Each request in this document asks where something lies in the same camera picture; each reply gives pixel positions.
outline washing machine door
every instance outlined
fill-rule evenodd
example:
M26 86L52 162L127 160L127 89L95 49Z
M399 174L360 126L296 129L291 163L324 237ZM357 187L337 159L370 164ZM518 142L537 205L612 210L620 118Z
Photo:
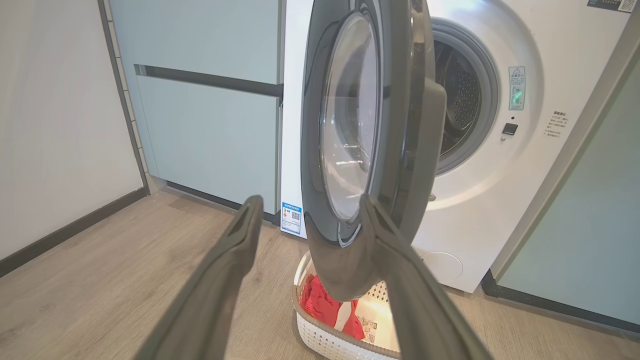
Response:
M446 94L424 0L316 0L307 41L302 199L311 255L339 301L378 280L362 236L371 194L412 241L435 176Z

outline wooden floor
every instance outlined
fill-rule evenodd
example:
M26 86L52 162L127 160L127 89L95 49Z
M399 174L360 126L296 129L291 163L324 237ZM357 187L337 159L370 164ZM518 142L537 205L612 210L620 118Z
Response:
M167 190L0 278L0 359L130 359L225 230L229 211ZM319 359L297 333L290 286L307 245L265 225L227 359ZM496 359L640 359L640 344L451 295Z

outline blue and white label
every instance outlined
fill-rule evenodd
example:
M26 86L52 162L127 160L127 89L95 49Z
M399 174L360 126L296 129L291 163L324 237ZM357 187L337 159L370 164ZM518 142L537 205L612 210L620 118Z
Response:
M511 91L509 110L524 110L524 93L527 85L524 66L509 68L509 84Z
M282 222L280 227L283 230L300 235L300 216L302 216L301 208L283 202Z

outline laundry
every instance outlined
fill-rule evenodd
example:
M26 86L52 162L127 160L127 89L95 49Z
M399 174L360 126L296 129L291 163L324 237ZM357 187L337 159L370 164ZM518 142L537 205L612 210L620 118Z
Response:
M335 327L342 303L333 300L331 296L329 296L317 275L309 275L305 282L302 296L300 297L300 306L302 306L307 314L313 316L323 324L329 327ZM360 323L360 320L356 316L358 301L352 300L350 306L351 313L344 323L342 332L358 340L362 340L364 339L364 330L362 329L362 323Z

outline laundry basket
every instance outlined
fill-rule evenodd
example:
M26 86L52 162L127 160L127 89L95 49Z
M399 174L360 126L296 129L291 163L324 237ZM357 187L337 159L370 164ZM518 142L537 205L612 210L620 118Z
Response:
M331 360L400 359L387 286L379 282L358 301L356 316L363 324L365 339L358 340L321 323L300 306L305 280L316 274L311 254L300 260L293 280L292 300L298 319L298 332L308 347Z

